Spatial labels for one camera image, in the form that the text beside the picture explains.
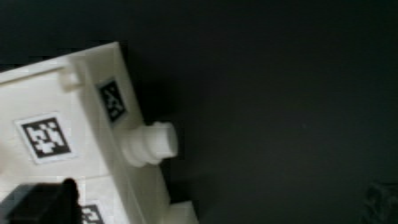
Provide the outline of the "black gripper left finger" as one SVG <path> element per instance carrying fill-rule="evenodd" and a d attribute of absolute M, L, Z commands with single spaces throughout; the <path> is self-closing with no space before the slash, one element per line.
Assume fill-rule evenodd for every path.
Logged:
<path fill-rule="evenodd" d="M 0 200 L 0 224 L 79 224 L 77 198 L 72 179 L 19 184 Z"/>

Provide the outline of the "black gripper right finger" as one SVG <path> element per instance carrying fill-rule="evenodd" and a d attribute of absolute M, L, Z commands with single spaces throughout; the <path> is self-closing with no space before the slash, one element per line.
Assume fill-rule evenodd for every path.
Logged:
<path fill-rule="evenodd" d="M 398 183 L 371 183 L 360 224 L 398 224 Z"/>

